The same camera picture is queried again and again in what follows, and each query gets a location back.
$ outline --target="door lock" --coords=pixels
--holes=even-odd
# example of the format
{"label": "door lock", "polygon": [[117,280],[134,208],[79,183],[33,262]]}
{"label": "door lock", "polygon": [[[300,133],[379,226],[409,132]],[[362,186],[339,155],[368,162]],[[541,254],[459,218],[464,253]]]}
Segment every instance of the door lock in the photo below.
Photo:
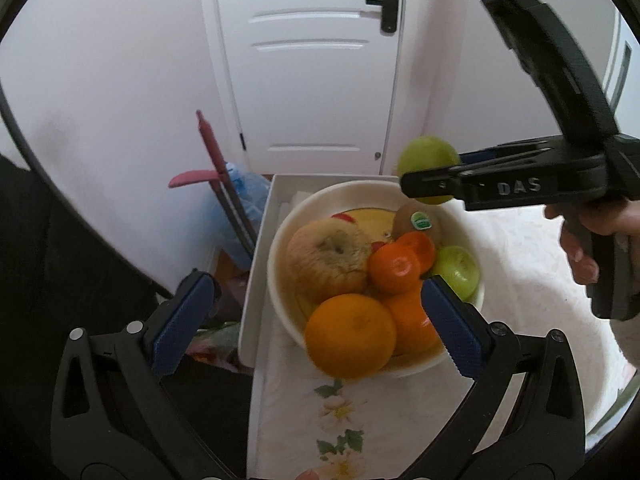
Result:
{"label": "door lock", "polygon": [[365,0],[367,5],[382,7],[382,18],[380,19],[380,30],[393,34],[398,30],[398,7],[400,0]]}

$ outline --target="finger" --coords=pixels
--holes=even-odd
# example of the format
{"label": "finger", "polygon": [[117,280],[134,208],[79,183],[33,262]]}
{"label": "finger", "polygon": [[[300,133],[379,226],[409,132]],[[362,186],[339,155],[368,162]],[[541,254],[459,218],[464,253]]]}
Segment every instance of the finger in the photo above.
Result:
{"label": "finger", "polygon": [[560,231],[560,247],[566,253],[569,262],[579,262],[584,257],[584,250],[580,245],[580,240],[572,234],[566,224],[562,224]]}
{"label": "finger", "polygon": [[296,480],[320,480],[318,473],[316,473],[313,469],[308,469],[303,473],[300,473]]}
{"label": "finger", "polygon": [[553,220],[554,218],[558,218],[560,216],[560,213],[558,212],[558,210],[556,209],[555,206],[553,205],[547,205],[545,207],[545,218],[548,220]]}
{"label": "finger", "polygon": [[600,267],[588,256],[585,256],[580,262],[572,262],[569,260],[574,282],[578,285],[589,285],[597,283],[600,277]]}
{"label": "finger", "polygon": [[602,236],[614,233],[640,236],[640,202],[594,202],[585,205],[579,217],[589,231]]}

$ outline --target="kiwi sticker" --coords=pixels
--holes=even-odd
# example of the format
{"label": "kiwi sticker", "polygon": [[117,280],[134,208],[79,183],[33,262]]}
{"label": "kiwi sticker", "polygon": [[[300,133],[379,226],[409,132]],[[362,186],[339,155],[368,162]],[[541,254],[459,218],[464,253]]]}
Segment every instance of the kiwi sticker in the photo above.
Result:
{"label": "kiwi sticker", "polygon": [[425,215],[422,211],[416,211],[411,215],[411,225],[414,226],[414,229],[417,231],[426,231],[427,229],[431,229],[431,219]]}

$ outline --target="green apple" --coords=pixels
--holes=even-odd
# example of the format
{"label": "green apple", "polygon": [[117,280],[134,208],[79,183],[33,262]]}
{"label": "green apple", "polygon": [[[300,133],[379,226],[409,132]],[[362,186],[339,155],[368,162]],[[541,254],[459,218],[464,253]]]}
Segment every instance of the green apple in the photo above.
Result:
{"label": "green apple", "polygon": [[466,301],[480,282],[480,269],[473,256],[464,248],[447,246],[438,249],[431,275],[439,274],[447,285]]}
{"label": "green apple", "polygon": [[[398,177],[410,171],[432,170],[461,164],[458,152],[438,137],[418,137],[409,142],[398,159]],[[423,204],[438,205],[451,200],[451,195],[418,198]]]}

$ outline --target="apple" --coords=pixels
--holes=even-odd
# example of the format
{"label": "apple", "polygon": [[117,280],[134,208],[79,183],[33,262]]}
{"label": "apple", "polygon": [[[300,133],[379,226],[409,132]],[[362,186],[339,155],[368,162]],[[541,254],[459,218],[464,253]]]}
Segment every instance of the apple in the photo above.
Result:
{"label": "apple", "polygon": [[[410,171],[432,170],[443,166],[461,164],[458,152],[446,140],[438,137],[418,137],[409,142],[398,159],[398,177]],[[429,196],[417,198],[423,204],[438,205],[448,202],[453,197]]]}
{"label": "apple", "polygon": [[438,249],[431,275],[442,276],[462,301],[474,293],[480,282],[480,269],[473,256],[459,246]]}
{"label": "apple", "polygon": [[314,304],[367,288],[371,240],[356,224],[322,218],[298,229],[285,262],[297,293]]}
{"label": "apple", "polygon": [[331,218],[337,218],[338,220],[344,220],[345,222],[351,222],[352,224],[356,223],[356,219],[351,215],[347,215],[347,213],[336,213],[335,215],[331,215]]}

